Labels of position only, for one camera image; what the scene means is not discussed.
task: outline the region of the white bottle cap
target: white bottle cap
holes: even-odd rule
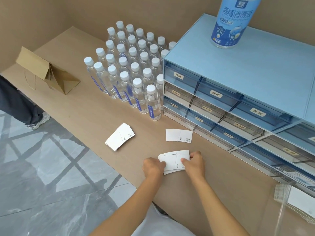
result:
[[[112,64],[115,62],[115,57],[113,54],[108,54],[105,56],[108,63]]]
[[[120,53],[122,53],[122,52],[125,52],[125,46],[124,46],[124,44],[118,44],[117,45],[117,50],[120,52]]]
[[[143,61],[147,61],[149,59],[148,52],[141,52],[140,59],[143,60]]]
[[[109,49],[113,49],[115,46],[114,46],[114,42],[110,39],[108,41],[106,41],[106,46],[107,48]]]
[[[157,83],[158,84],[163,84],[164,83],[162,74],[157,75]]]
[[[151,77],[152,76],[152,70],[150,68],[145,68],[143,70],[143,76],[147,77],[147,78]]]
[[[120,78],[123,80],[123,81],[128,81],[129,80],[129,74],[127,71],[123,71],[120,73]]]
[[[119,59],[118,59],[118,61],[119,61],[119,63],[122,65],[122,66],[127,66],[127,64],[128,64],[128,60],[127,60],[127,58],[126,57],[120,57]]]
[[[140,88],[142,87],[142,80],[140,78],[135,78],[132,83],[134,84],[134,86],[136,88]]]
[[[173,49],[175,45],[176,45],[176,42],[175,42],[175,41],[171,41],[171,42],[168,44],[169,50]]]
[[[141,39],[141,40],[139,40],[138,41],[138,44],[139,44],[139,47],[142,49],[142,48],[144,48],[144,47],[146,47],[146,41],[145,40],[143,40],[143,39]]]
[[[117,35],[118,35],[119,39],[126,39],[126,35],[125,35],[124,31],[119,31],[117,33]]]
[[[136,56],[136,55],[137,55],[137,49],[136,49],[135,47],[131,47],[131,48],[129,49],[129,54],[130,54],[131,56]]]
[[[105,51],[104,51],[104,49],[102,47],[97,48],[96,49],[96,53],[97,53],[98,56],[104,56],[105,55]]]
[[[160,59],[155,57],[151,60],[152,66],[153,67],[159,67],[160,66]]]
[[[117,28],[122,29],[124,27],[124,23],[122,21],[116,22]]]
[[[105,70],[105,69],[104,69],[104,66],[102,65],[101,62],[96,62],[96,63],[94,64],[94,68],[95,68],[98,72],[102,72],[102,71]]]
[[[92,60],[91,57],[85,57],[84,58],[84,63],[87,65],[87,66],[92,66],[94,64],[94,61]]]
[[[162,50],[161,51],[162,58],[164,58],[168,53],[169,53],[169,50]]]
[[[143,36],[143,29],[142,28],[138,28],[136,30],[137,36]]]
[[[159,45],[164,45],[165,44],[165,37],[164,36],[160,36],[157,39],[158,39],[158,44]]]
[[[138,72],[140,70],[140,66],[137,62],[133,62],[130,66],[131,66],[131,70],[134,72]]]
[[[130,35],[130,36],[128,36],[128,41],[131,44],[135,44],[136,43],[136,37],[134,35]]]
[[[155,89],[155,86],[153,84],[150,84],[147,86],[147,93],[148,94],[152,95],[152,94],[155,94],[155,92],[156,92],[156,89]]]
[[[128,24],[126,26],[126,28],[127,28],[127,31],[130,32],[130,33],[132,33],[134,31],[134,26],[132,24]]]
[[[111,75],[117,74],[117,69],[116,69],[116,66],[115,66],[115,65],[109,66],[107,70],[108,70],[108,72],[109,72]]]
[[[154,34],[153,34],[153,32],[148,32],[148,33],[147,33],[147,39],[148,39],[149,41],[154,40]]]
[[[108,27],[107,31],[108,31],[108,34],[115,35],[115,28],[114,27]]]
[[[151,53],[155,54],[157,52],[158,46],[156,44],[150,45],[150,51]]]

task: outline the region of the wooden table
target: wooden table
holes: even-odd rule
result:
[[[144,179],[141,167],[146,157],[157,158],[176,150],[201,151],[206,159],[207,181],[220,199],[251,235],[263,235],[260,225],[268,217],[266,204],[277,182],[195,133],[191,144],[166,142],[165,129],[184,127],[166,116],[154,122],[127,102],[99,91],[83,62],[87,56],[97,59],[97,47],[105,49],[106,45],[71,27],[35,51],[81,80],[67,95],[50,89],[39,78],[37,90],[32,90],[18,64],[2,74],[136,187]],[[26,76],[32,85],[33,75],[26,71]],[[104,142],[123,122],[131,126],[135,137],[113,152]],[[184,171],[164,176],[154,201],[197,236],[211,235],[202,205]]]

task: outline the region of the plastic bottle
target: plastic bottle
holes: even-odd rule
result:
[[[173,49],[175,45],[176,45],[176,42],[175,42],[175,41],[171,41],[171,42],[168,44],[168,50]]]
[[[220,48],[231,48],[241,39],[261,0],[222,0],[212,43]]]
[[[140,78],[135,78],[133,80],[133,85],[132,92],[134,94],[137,107],[142,114],[146,114],[148,113],[148,106],[146,100],[144,99],[142,80]]]
[[[124,44],[125,48],[128,49],[129,43],[128,43],[128,40],[126,39],[126,34],[124,33],[124,31],[119,31],[117,35],[118,35],[119,43]]]
[[[164,36],[160,36],[157,38],[158,39],[158,51],[161,53],[162,50],[167,50],[167,46],[165,44],[165,37]]]
[[[138,50],[138,45],[136,43],[136,37],[134,35],[128,36],[129,49],[135,47]]]
[[[150,84],[154,84],[155,82],[155,76],[152,74],[152,70],[150,68],[145,68],[143,70],[143,84],[144,88]]]
[[[121,78],[121,86],[123,88],[124,94],[128,100],[128,103],[131,105],[131,107],[136,108],[137,103],[134,98],[134,94],[132,93],[132,83],[130,82],[129,73],[124,71],[120,73]]]
[[[139,64],[137,62],[133,62],[131,64],[131,79],[134,80],[136,78],[143,79],[143,76],[141,76]]]
[[[128,52],[126,51],[125,45],[124,44],[118,44],[117,50],[119,52],[119,57],[126,57],[127,61],[129,62],[130,56],[129,56]]]
[[[123,88],[121,86],[121,79],[117,75],[117,69],[115,65],[111,65],[108,67],[108,72],[109,72],[109,80],[111,81],[111,84],[113,88],[115,89],[118,98],[120,98],[121,101],[126,102],[127,98],[124,94]]]
[[[153,44],[157,44],[156,40],[154,39],[154,33],[148,32],[147,33],[147,47],[150,48],[150,46]]]
[[[162,50],[161,52],[161,58],[160,58],[160,64],[161,64],[161,68],[163,68],[164,65],[164,58],[165,56],[169,53],[169,50]]]
[[[153,59],[153,58],[159,58],[160,59],[160,52],[158,51],[158,46],[156,44],[152,44],[150,46],[150,59]]]
[[[147,93],[145,94],[150,118],[157,121],[161,118],[161,103],[160,95],[153,84],[147,86]]]
[[[150,52],[148,47],[147,47],[147,44],[146,44],[146,41],[141,39],[139,40],[138,42],[138,46],[139,46],[139,53],[141,54],[142,52]]]
[[[143,39],[143,40],[145,40],[146,42],[147,42],[147,39],[146,39],[146,37],[144,36],[144,32],[143,32],[143,29],[142,28],[138,28],[137,30],[136,30],[136,41],[137,41],[137,43],[139,43],[139,40],[141,40],[141,39]]]
[[[155,81],[155,87],[156,87],[158,93],[160,94],[161,111],[163,110],[163,99],[164,99],[163,84],[164,84],[163,75],[159,74],[156,78],[156,81]]]
[[[162,73],[162,68],[160,66],[160,59],[159,58],[153,58],[151,60],[151,70],[152,70],[152,74],[154,76],[158,76],[159,74]]]
[[[97,87],[105,94],[107,94],[105,86],[100,82],[100,79],[97,77],[96,69],[94,68],[94,61],[91,57],[84,58],[84,63],[86,64],[86,69],[88,73],[91,76],[91,79],[93,79],[94,83],[97,85]]]
[[[142,70],[144,70],[145,68],[150,68],[150,60],[149,60],[149,54],[148,52],[142,52],[140,54],[140,67]]]
[[[106,41],[107,54],[113,54],[116,59],[119,59],[118,50],[116,49],[114,42],[112,40]]]
[[[108,34],[109,34],[108,40],[112,40],[115,45],[118,45],[119,44],[119,40],[118,40],[118,36],[117,36],[117,34],[115,32],[115,28],[114,27],[109,27],[107,29],[107,31],[108,31]]]
[[[103,48],[97,48],[96,49],[97,58],[99,62],[102,63],[103,66],[107,66],[107,60],[106,60],[106,54]]]
[[[137,62],[139,63],[139,57],[137,53],[137,49],[135,47],[131,47],[129,49],[129,55],[130,55],[130,63]]]
[[[116,22],[116,26],[118,28],[118,32],[119,31],[123,31],[125,33],[125,35],[127,35],[127,30],[126,28],[124,27],[124,23],[122,21],[118,21]]]
[[[116,67],[116,69],[118,69],[118,64],[117,64],[113,54],[106,55],[106,60],[107,60],[107,66],[108,67],[111,65],[114,65]]]
[[[136,37],[137,33],[134,31],[134,26],[132,24],[128,24],[127,26],[127,36],[134,35]]]
[[[94,68],[97,71],[97,77],[100,79],[103,86],[107,90],[108,95],[113,99],[118,98],[118,95],[109,80],[109,73],[104,69],[103,64],[101,62],[96,62],[94,64]]]
[[[120,57],[119,58],[119,72],[127,71],[130,73],[130,69],[128,68],[128,61],[126,57]]]

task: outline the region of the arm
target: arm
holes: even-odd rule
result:
[[[224,206],[205,178],[205,162],[200,151],[190,154],[191,160],[181,159],[194,185],[214,236],[250,236]]]
[[[165,162],[159,162],[158,159],[145,159],[142,167],[145,180],[136,192],[89,236],[130,236],[147,214],[161,185],[165,165]]]

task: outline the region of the hand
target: hand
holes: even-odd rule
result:
[[[185,171],[194,183],[196,180],[205,180],[205,161],[202,158],[201,152],[196,151],[190,154],[191,160],[185,158],[181,162],[185,166]]]
[[[158,159],[149,157],[144,159],[142,170],[146,178],[162,178],[166,162],[160,162]]]

